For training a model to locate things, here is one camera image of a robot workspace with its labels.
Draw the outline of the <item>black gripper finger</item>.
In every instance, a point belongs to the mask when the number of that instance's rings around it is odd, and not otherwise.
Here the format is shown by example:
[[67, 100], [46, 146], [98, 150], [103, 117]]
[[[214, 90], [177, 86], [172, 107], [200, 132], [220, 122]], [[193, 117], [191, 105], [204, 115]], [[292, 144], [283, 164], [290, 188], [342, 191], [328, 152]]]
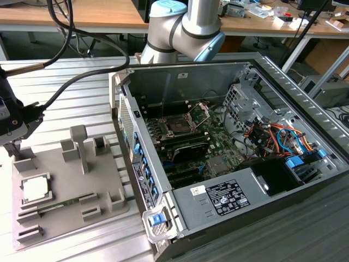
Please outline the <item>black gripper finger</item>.
[[3, 147], [7, 151], [9, 157], [14, 157], [15, 159], [21, 158], [21, 153], [20, 153], [21, 139], [10, 141], [4, 144]]

